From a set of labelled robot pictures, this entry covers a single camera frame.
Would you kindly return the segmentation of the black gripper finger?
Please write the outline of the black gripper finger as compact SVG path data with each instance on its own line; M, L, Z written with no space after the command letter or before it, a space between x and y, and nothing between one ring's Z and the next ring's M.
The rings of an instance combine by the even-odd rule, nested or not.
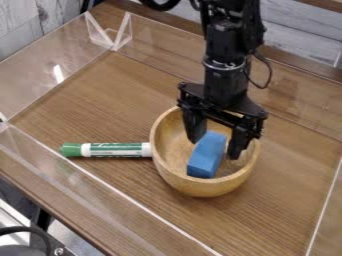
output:
M232 160L237 160L242 151L249 145L248 130L244 127L236 127L229 143L228 156Z
M188 138L190 142L196 144L208 131L208 120L200 111L185 110L184 122Z

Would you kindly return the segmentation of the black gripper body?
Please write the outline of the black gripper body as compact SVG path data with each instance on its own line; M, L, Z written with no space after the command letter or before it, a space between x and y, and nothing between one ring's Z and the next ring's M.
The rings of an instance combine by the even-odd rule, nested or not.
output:
M252 61L233 67L210 66L205 62L205 83L182 82L178 106L200 111L206 120L230 127L244 127L249 139L260 139L268 111L249 97Z

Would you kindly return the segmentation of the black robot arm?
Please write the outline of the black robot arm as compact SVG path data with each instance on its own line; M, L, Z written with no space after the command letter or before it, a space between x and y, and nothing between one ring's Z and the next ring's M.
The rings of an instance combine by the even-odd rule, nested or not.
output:
M205 82L181 83L178 106L182 109L188 138L198 142L210 120L232 128L228 157L238 159L250 141L262 135L269 113L249 97L254 84L252 59L261 58L266 28L260 0L190 0L201 12L206 40Z

